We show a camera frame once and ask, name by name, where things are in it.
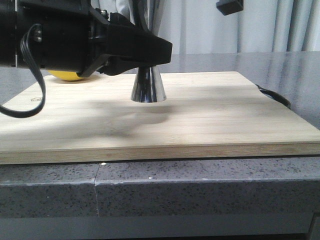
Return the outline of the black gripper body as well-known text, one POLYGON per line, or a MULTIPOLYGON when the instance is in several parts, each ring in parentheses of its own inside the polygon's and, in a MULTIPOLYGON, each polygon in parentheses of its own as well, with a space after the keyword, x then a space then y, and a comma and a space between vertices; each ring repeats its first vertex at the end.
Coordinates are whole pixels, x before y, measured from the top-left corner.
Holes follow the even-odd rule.
POLYGON ((106 20, 89 0, 2 0, 0 65, 26 68, 24 35, 36 66, 46 70, 93 73, 108 64, 106 20))

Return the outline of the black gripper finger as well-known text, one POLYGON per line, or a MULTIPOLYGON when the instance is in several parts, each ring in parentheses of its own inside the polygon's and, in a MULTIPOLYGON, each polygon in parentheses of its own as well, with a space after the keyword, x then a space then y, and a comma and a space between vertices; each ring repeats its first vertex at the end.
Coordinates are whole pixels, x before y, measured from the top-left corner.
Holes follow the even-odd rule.
POLYGON ((244 10, 244 0, 219 0, 216 8, 224 15, 231 15, 244 10))
POLYGON ((87 78, 95 71, 116 76, 171 61, 172 43, 135 26, 121 14, 111 13, 109 19, 99 12, 89 15, 88 52, 79 77, 87 78))

